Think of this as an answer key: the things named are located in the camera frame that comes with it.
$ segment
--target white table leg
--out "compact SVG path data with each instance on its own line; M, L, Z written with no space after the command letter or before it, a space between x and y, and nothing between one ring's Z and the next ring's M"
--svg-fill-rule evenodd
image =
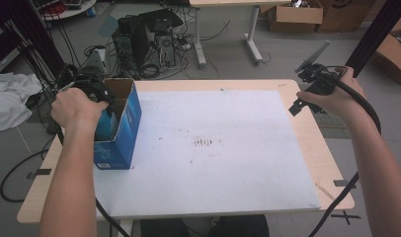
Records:
M260 6L253 7L252 22L250 23L250 32L249 34L244 34L244 37L246 38L246 43L249 46L250 50L253 52L253 55L256 59L256 64L263 61L262 55L257 49L256 44L253 42L254 31L256 30L257 16L259 15L259 8Z
M132 233L132 226L133 226L133 219L126 219L126 220L121 220L120 221L120 227L122 227L122 229L126 232L130 234Z
M198 63L200 69L206 66L206 59L204 58L203 49L201 49L201 22L200 22L200 10L201 8L196 8L195 16L195 50L197 51Z

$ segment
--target hand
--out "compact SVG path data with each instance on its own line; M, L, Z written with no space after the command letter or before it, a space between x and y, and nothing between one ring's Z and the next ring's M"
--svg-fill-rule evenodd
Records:
M363 89L354 78L354 69L347 67L348 71L342 77L341 81L350 86L352 89L360 93L364 97ZM337 68L338 72L342 72L344 68ZM315 104L323 108L332 116L338 117L343 121L350 119L358 111L362 111L361 106L345 91L336 87L334 92L328 96L315 95L310 92L298 92L296 96L308 103Z
M59 92L52 103L52 118L65 129L76 125L96 129L99 117L108 106L107 102L95 103L78 88Z

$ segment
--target white sheet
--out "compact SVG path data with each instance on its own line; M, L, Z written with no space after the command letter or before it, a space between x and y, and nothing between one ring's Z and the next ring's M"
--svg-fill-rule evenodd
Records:
M32 112L25 106L28 97L41 90L35 74L0 74L0 130L17 126Z
M314 184L277 91L140 92L131 169L94 169L113 216L316 209Z

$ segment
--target black tape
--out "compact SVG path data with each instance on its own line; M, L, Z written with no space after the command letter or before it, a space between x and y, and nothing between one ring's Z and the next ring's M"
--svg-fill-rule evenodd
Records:
M38 175L50 175L50 172L52 171L52 169L38 169L36 176Z
M349 182L347 180L335 180L333 181L336 187L345 187Z

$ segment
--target forearm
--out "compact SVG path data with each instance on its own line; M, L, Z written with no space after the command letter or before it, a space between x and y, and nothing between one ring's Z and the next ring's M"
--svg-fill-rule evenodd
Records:
M96 236L94 129L86 125L70 127L65 132L42 214L40 236Z
M401 236L401 168L371 118L358 112L351 132L373 236Z

